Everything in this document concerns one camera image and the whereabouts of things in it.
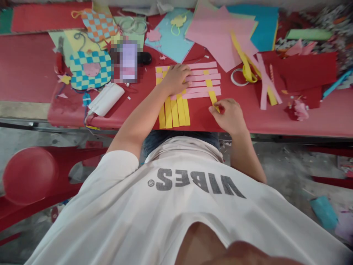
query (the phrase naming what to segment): teal paper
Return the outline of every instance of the teal paper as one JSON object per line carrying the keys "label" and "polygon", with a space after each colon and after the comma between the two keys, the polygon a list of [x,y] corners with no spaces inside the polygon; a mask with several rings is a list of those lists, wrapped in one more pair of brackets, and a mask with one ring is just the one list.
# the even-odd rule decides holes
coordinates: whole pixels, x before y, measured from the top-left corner
{"label": "teal paper", "polygon": [[326,196],[310,201],[310,205],[324,229],[333,230],[336,228],[338,218]]}
{"label": "teal paper", "polygon": [[[163,53],[177,63],[182,63],[191,47],[194,45],[194,42],[185,39],[185,31],[188,29],[193,18],[193,13],[187,11],[188,10],[184,8],[175,8],[173,11],[167,13],[162,21],[156,26],[156,28],[159,28],[159,32],[162,35],[160,41],[150,42],[146,39],[145,45]],[[180,28],[180,34],[175,36],[171,33],[172,25],[170,24],[170,21],[177,15],[182,15],[184,13],[187,17],[186,22]],[[173,32],[178,34],[176,26],[173,27]]]}
{"label": "teal paper", "polygon": [[254,15],[255,20],[258,21],[258,26],[251,37],[252,43],[260,52],[273,50],[278,21],[278,7],[240,4],[227,6],[227,9],[230,13]]}

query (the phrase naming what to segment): red paper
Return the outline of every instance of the red paper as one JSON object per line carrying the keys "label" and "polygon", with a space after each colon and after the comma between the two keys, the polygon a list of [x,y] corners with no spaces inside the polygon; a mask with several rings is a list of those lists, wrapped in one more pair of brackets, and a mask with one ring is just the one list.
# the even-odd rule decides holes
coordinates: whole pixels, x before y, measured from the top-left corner
{"label": "red paper", "polygon": [[315,88],[336,81],[337,53],[294,55],[279,62],[288,92]]}
{"label": "red paper", "polygon": [[23,4],[14,8],[12,32],[44,32],[85,28],[81,17],[73,18],[71,11],[91,8],[91,2]]}
{"label": "red paper", "polygon": [[320,100],[322,99],[322,87],[317,86],[314,88],[306,89],[302,91],[304,97],[303,101],[310,109],[316,109],[320,107]]}

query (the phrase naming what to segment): red chair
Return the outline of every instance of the red chair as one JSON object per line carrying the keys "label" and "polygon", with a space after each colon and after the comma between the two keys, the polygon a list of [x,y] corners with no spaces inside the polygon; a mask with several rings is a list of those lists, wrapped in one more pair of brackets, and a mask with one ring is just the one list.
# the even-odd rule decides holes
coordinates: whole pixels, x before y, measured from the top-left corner
{"label": "red chair", "polygon": [[70,184],[71,168],[106,151],[107,148],[35,146],[17,152],[3,175],[5,196],[0,197],[0,231],[75,196],[82,183]]}

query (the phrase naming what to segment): floor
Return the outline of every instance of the floor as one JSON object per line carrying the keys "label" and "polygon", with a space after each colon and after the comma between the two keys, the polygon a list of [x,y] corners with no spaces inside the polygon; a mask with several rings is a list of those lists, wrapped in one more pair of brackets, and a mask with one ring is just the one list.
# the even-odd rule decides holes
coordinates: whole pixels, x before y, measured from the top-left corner
{"label": "floor", "polygon": [[[109,146],[111,138],[97,138],[90,134],[51,134],[16,129],[0,128],[0,176],[7,161],[17,151],[30,146],[85,146],[87,140],[103,141]],[[221,152],[229,165],[230,141],[221,142]],[[309,201],[325,195],[330,199],[334,210],[353,207],[353,190],[315,183],[310,175],[323,177],[343,177],[336,167],[336,156],[306,152],[297,145],[255,143],[254,148],[268,178],[268,185],[278,190],[292,205],[317,222]],[[77,164],[70,173],[76,181],[83,181],[94,168]],[[0,195],[3,195],[0,182]],[[18,239],[0,246],[0,264],[23,264],[34,251],[41,238],[51,226],[50,209],[0,232],[0,240],[21,232]]]}

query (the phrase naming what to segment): red felt sheet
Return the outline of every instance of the red felt sheet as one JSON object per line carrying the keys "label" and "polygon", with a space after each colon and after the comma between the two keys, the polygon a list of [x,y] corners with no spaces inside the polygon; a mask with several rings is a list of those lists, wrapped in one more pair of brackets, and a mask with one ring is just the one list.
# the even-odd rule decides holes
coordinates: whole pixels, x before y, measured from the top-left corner
{"label": "red felt sheet", "polygon": [[14,8],[12,32],[29,33],[85,28],[81,17],[73,18],[72,11],[91,8],[91,2],[23,4]]}

